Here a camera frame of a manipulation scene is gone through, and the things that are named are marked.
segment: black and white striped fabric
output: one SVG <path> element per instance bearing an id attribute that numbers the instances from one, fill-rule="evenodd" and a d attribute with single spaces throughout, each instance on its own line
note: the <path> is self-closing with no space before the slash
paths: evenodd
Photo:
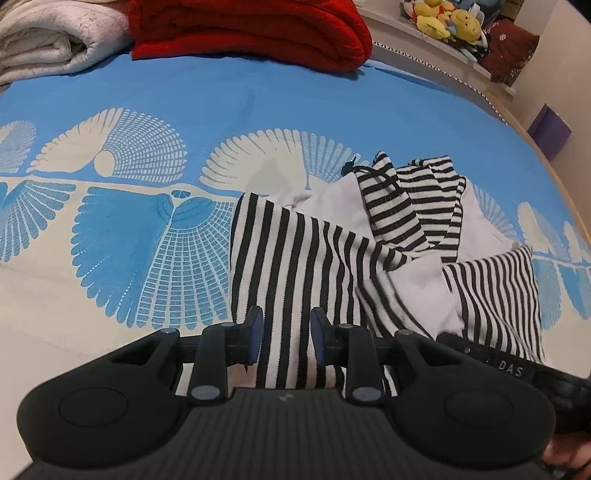
<path id="1" fill-rule="evenodd" d="M 457 259 L 466 179 L 455 173 L 448 157 L 417 160 L 398 170 L 381 154 L 372 171 L 356 171 L 376 235 L 372 239 L 253 193 L 241 197 L 230 238 L 232 317 L 243 321 L 254 305 L 265 315 L 259 361 L 248 369 L 242 385 L 343 386 L 342 369 L 316 365 L 309 335 L 312 307 L 320 306 L 334 324 L 367 326 L 379 336 L 401 328 L 421 331 L 420 319 L 399 301 L 384 273 L 428 253 L 444 262 Z M 447 283 L 457 295 L 471 299 L 472 307 L 462 304 L 469 338 L 541 359 L 537 290 L 526 292 L 535 288 L 531 258 L 527 264 L 524 255 L 512 255 L 519 268 L 510 261 L 513 257 L 446 267 Z M 499 265 L 496 275 L 493 265 Z M 467 268 L 480 268 L 481 273 L 466 275 Z M 497 285 L 494 305 L 487 303 L 490 282 Z M 503 282 L 512 290 L 503 290 Z M 392 386 L 387 375 L 385 386 Z"/>
<path id="2" fill-rule="evenodd" d="M 265 388 L 342 386 L 341 369 L 317 367 L 310 309 L 335 324 L 365 325 L 355 287 L 407 258 L 394 248 L 291 212 L 251 193 L 236 205 L 230 240 L 230 304 L 234 319 L 253 305 L 265 315 L 261 354 L 249 368 Z"/>
<path id="3" fill-rule="evenodd" d="M 540 299 L 527 245 L 482 260 L 447 264 L 443 274 L 458 296 L 464 337 L 543 363 Z"/>
<path id="4" fill-rule="evenodd" d="M 380 152 L 372 169 L 357 168 L 355 175 L 376 241 L 411 258 L 437 252 L 444 262 L 457 260 L 466 179 L 449 157 L 394 168 Z"/>

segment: yellow plush toy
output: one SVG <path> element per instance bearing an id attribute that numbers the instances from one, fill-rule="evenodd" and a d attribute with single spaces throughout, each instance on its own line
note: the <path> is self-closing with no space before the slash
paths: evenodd
<path id="1" fill-rule="evenodd" d="M 445 12 L 453 12 L 456 7 L 447 0 L 416 0 L 414 12 L 417 17 L 434 17 L 443 15 Z"/>
<path id="2" fill-rule="evenodd" d="M 461 38 L 472 45 L 475 45 L 480 40 L 482 27 L 473 15 L 470 15 L 465 10 L 456 10 L 452 12 L 449 20 L 453 24 L 450 31 L 454 37 Z"/>
<path id="3" fill-rule="evenodd" d="M 451 33 L 445 28 L 445 25 L 433 17 L 417 17 L 417 28 L 435 40 L 445 40 L 452 36 Z"/>

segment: human hand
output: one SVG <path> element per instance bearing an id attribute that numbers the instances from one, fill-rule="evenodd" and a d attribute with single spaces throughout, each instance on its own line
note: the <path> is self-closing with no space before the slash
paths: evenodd
<path id="1" fill-rule="evenodd" d="M 591 436 L 587 433 L 554 435 L 546 447 L 543 462 L 546 465 L 582 469 L 573 480 L 591 479 Z"/>

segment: plush toy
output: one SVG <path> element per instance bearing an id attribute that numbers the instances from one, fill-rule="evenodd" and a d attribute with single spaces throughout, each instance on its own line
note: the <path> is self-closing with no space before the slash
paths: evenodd
<path id="1" fill-rule="evenodd" d="M 408 16 L 417 22 L 418 17 L 438 18 L 447 12 L 453 12 L 456 7 L 447 0 L 411 0 L 404 2 L 404 10 Z"/>
<path id="2" fill-rule="evenodd" d="M 452 36 L 445 25 L 440 20 L 433 17 L 417 17 L 417 28 L 419 31 L 435 40 L 445 40 Z"/>
<path id="3" fill-rule="evenodd" d="M 466 10 L 452 12 L 447 27 L 454 37 L 471 45 L 476 45 L 482 36 L 480 22 Z"/>

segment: folded red blanket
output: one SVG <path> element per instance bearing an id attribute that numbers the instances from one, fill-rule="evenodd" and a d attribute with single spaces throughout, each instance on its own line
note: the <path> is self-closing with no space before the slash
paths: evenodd
<path id="1" fill-rule="evenodd" d="M 327 72 L 371 55 L 351 0 L 131 0 L 134 59 L 243 52 Z"/>

